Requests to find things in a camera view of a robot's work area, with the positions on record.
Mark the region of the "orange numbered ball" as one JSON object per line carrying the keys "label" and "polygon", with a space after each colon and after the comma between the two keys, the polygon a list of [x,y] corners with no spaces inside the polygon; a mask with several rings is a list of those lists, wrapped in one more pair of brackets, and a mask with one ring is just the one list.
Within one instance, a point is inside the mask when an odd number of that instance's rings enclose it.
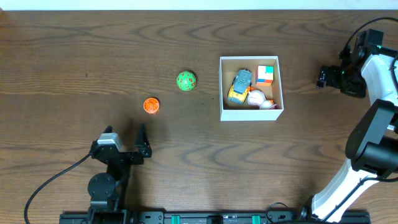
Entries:
{"label": "orange numbered ball", "polygon": [[144,110],[149,114],[156,114],[160,109],[160,101],[157,98],[147,98],[143,104]]}

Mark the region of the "colourful puzzle cube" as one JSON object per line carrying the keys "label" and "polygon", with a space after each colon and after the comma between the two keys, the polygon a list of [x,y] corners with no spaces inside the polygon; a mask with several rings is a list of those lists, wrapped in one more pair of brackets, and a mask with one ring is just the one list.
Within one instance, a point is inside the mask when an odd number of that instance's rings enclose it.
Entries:
{"label": "colourful puzzle cube", "polygon": [[258,65],[256,70],[256,85],[271,86],[274,80],[274,67],[268,65]]}

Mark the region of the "pink white toy figure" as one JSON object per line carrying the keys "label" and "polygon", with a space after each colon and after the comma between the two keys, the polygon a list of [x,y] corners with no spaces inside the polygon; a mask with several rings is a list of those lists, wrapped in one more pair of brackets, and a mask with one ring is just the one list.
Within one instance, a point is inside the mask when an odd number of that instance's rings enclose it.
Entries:
{"label": "pink white toy figure", "polygon": [[251,106],[258,106],[260,110],[274,110],[277,106],[273,100],[268,100],[261,90],[253,87],[249,88],[247,102]]}

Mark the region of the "green numbered ball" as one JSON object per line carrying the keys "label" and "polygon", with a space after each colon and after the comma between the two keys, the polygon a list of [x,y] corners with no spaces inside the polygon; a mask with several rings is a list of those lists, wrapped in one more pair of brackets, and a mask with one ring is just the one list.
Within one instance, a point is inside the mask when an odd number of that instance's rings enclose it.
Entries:
{"label": "green numbered ball", "polygon": [[193,72],[183,71],[177,76],[177,86],[182,91],[190,91],[196,87],[197,79]]}

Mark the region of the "yellow grey toy truck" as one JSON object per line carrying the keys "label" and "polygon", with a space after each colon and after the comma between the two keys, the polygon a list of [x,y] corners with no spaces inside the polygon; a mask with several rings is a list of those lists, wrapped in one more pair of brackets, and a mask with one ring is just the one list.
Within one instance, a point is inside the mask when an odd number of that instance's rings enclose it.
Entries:
{"label": "yellow grey toy truck", "polygon": [[242,105],[252,85],[252,72],[248,69],[240,69],[235,76],[228,92],[228,100]]}

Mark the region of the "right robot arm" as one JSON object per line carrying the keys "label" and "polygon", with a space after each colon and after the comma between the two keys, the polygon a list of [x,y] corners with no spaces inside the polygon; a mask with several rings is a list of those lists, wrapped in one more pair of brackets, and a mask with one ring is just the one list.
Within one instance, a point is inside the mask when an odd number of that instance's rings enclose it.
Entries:
{"label": "right robot arm", "polygon": [[370,223],[366,212],[348,207],[368,188],[397,181],[397,51],[384,47],[383,32],[358,33],[355,45],[340,52],[341,65],[322,66],[317,87],[330,86],[358,98],[369,97],[370,108],[351,132],[346,160],[331,182],[311,198],[297,216],[306,223]]}

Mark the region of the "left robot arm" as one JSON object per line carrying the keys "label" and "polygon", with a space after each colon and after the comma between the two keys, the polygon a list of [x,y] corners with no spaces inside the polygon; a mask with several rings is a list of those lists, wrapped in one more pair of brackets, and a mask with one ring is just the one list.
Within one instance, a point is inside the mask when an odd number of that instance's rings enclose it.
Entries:
{"label": "left robot arm", "polygon": [[96,174],[88,184],[91,197],[90,207],[97,212],[116,212],[119,210],[124,187],[127,186],[131,166],[142,165],[144,159],[152,156],[146,127],[139,129],[135,146],[137,151],[122,152],[122,140],[108,126],[101,136],[93,141],[89,155],[107,165],[106,172]]}

